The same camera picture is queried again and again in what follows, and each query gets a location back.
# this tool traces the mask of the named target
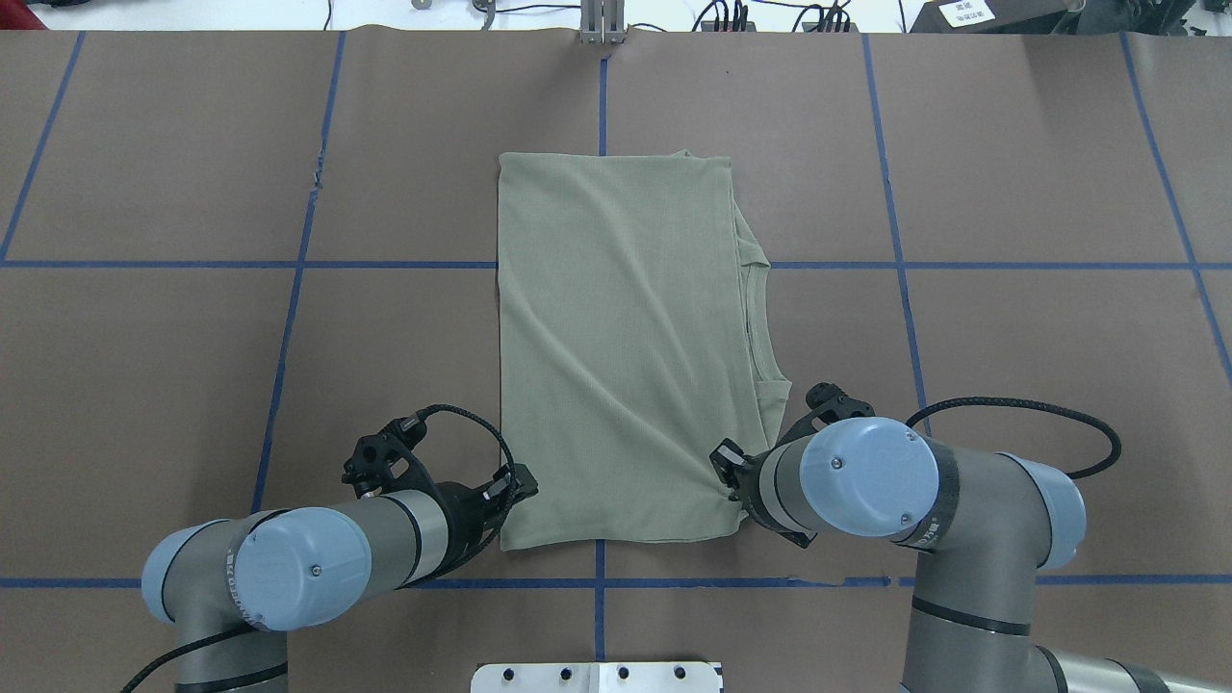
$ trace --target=metal bracket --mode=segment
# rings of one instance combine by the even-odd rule
[[[471,693],[722,693],[723,667],[712,662],[584,662],[483,665]]]
[[[625,43],[625,0],[580,0],[583,43]]]

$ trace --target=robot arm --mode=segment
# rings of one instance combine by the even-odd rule
[[[1068,476],[945,445],[834,386],[808,403],[808,428],[772,450],[748,456],[724,440],[711,461],[733,501],[801,546],[844,531],[919,551],[906,693],[1232,692],[1031,644],[1036,571],[1068,564],[1087,529]],[[829,425],[813,433],[814,417]]]
[[[508,464],[493,481],[477,488],[432,481],[411,449],[428,433],[425,419],[440,411],[496,435]],[[394,476],[400,460],[409,466]],[[234,634],[180,658],[177,693],[285,692],[287,631],[461,567],[487,546],[515,503],[537,492],[533,476],[513,462],[490,424],[445,406],[361,438],[342,481],[354,486],[356,501],[214,520],[176,531],[154,549],[142,572],[142,596],[154,617],[175,625],[181,645]]]

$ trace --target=brown table surface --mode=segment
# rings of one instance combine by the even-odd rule
[[[686,148],[733,158],[775,263],[788,418],[823,380],[899,418],[1105,418],[1125,457],[1080,483],[1034,635],[1232,683],[1232,41],[2,32],[0,64],[0,688],[115,689],[169,649],[137,589],[166,534],[341,502],[355,439],[428,403],[499,418],[498,154]],[[1104,454],[1029,412],[933,432]],[[439,478],[494,454],[461,420],[424,445]],[[912,562],[755,528],[489,551],[293,634],[291,682],[697,657],[733,692],[891,691]]]

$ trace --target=blue joint cap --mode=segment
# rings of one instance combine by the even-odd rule
[[[299,508],[244,538],[233,594],[250,624],[296,630],[342,615],[371,575],[372,546],[355,520],[330,508]]]
[[[998,454],[1014,460],[1030,475],[1044,498],[1044,507],[1048,509],[1052,547],[1040,570],[1064,566],[1078,554],[1078,545],[1087,536],[1087,504],[1078,486],[1061,470],[1009,453]]]
[[[939,478],[924,437],[883,417],[832,423],[800,462],[808,504],[856,536],[892,536],[918,524],[936,502]]]
[[[163,604],[163,584],[166,582],[166,571],[171,570],[171,562],[180,554],[180,549],[184,549],[184,545],[196,536],[198,531],[221,522],[227,520],[209,520],[175,531],[159,541],[158,546],[150,551],[149,557],[145,559],[145,567],[142,568],[142,599],[145,599],[145,608],[158,620],[165,624],[175,623],[171,620],[171,615],[166,613],[166,605]]]

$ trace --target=label sticker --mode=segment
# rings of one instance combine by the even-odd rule
[[[941,14],[945,15],[945,21],[950,22],[950,26],[954,28],[988,22],[997,18],[997,16],[993,15],[993,11],[988,9],[988,4],[984,2],[984,0],[961,0],[960,2],[941,5],[938,9],[941,10]]]

